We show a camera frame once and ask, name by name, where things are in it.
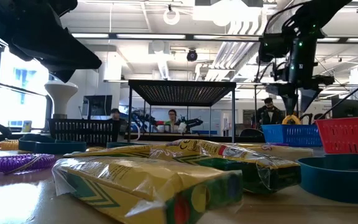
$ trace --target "black crate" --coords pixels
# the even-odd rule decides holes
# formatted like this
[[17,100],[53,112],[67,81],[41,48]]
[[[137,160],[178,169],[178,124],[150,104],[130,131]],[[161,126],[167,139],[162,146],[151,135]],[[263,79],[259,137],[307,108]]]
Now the black crate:
[[107,142],[116,142],[121,127],[120,121],[86,119],[49,119],[52,138],[62,141],[84,141],[89,146],[106,147]]

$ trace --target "black jacket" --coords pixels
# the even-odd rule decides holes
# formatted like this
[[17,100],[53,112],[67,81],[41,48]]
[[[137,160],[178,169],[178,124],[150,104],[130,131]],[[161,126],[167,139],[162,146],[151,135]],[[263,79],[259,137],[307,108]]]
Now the black jacket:
[[259,124],[281,124],[283,122],[283,114],[282,112],[274,106],[272,119],[270,120],[269,113],[267,111],[267,107],[263,106],[259,108],[256,112],[256,119]]

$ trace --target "blue basket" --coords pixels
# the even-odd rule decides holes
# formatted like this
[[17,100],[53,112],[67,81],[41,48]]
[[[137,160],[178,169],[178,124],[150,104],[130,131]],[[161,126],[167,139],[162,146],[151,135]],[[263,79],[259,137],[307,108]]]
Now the blue basket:
[[316,125],[273,124],[262,125],[267,144],[276,146],[320,147]]

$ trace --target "plastic basket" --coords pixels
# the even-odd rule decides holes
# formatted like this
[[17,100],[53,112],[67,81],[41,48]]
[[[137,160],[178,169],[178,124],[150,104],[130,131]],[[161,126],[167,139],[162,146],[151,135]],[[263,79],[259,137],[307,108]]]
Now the plastic basket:
[[267,144],[276,146],[322,146],[316,125],[262,125]]
[[324,119],[316,123],[326,153],[358,153],[358,118]]
[[62,141],[83,141],[89,146],[105,147],[107,142],[116,142],[121,127],[120,121],[85,119],[49,119],[52,138]]

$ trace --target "red basket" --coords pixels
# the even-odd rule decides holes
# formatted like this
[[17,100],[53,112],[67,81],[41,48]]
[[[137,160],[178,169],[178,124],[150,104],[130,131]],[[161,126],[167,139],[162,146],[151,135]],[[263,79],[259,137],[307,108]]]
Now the red basket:
[[358,153],[358,118],[316,121],[326,153]]

